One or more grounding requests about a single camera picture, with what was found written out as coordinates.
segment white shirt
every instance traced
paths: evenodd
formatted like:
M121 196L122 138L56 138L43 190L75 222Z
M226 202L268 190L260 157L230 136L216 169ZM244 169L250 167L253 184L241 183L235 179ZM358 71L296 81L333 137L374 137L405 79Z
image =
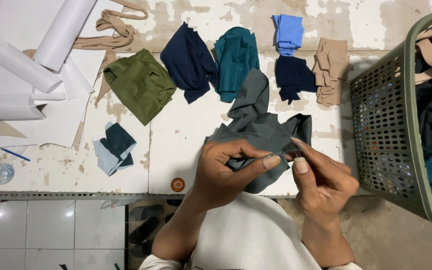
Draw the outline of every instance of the white shirt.
M140 270L182 269L181 263L148 256ZM266 197L241 193L207 212L185 269L321 269L303 245L291 217ZM361 270L354 263L330 270Z

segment green plastic basket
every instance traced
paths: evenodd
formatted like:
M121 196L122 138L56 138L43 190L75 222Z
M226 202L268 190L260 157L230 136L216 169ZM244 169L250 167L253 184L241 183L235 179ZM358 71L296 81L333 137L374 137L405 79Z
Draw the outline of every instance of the green plastic basket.
M359 183L432 223L414 83L415 41L432 30L432 14L406 40L351 81Z

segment circular sticker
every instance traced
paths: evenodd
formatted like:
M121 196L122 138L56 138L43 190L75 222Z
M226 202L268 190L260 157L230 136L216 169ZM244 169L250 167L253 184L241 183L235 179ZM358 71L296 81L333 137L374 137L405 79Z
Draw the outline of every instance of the circular sticker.
M171 181L171 189L174 192L182 192L184 189L184 180L182 178L176 177Z

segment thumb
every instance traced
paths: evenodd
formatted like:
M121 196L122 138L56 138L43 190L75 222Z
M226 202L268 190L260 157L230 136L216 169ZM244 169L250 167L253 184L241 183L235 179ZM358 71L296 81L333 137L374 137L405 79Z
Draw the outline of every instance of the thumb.
M249 165L246 167L234 172L233 177L248 184L259 175L264 174L270 169L278 166L280 162L281 158L278 155L256 159L249 163Z
M309 166L304 157L297 157L294 159L293 166L294 182L296 182L297 189L306 200L317 199L318 189L316 185L315 173Z

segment slipper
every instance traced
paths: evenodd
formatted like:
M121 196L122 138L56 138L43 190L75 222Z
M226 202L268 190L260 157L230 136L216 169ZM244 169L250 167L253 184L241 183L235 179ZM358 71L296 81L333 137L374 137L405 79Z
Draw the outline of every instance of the slipper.
M133 255L136 258L146 258L147 256L151 255L151 249L153 248L153 240L149 240L146 242L141 242L131 249L131 255Z
M166 203L171 206L180 206L183 200L166 200Z
M143 224L131 232L128 236L128 241L135 245L143 242L156 229L158 224L158 218L148 218Z
M133 222L144 221L148 218L161 215L163 211L164 208L160 204L155 204L151 206L138 206L131 209L128 214L128 219Z
M174 216L174 213L167 215L167 216L164 218L164 222L165 222L165 223L168 223L168 222L170 221L170 219L171 219L173 216Z

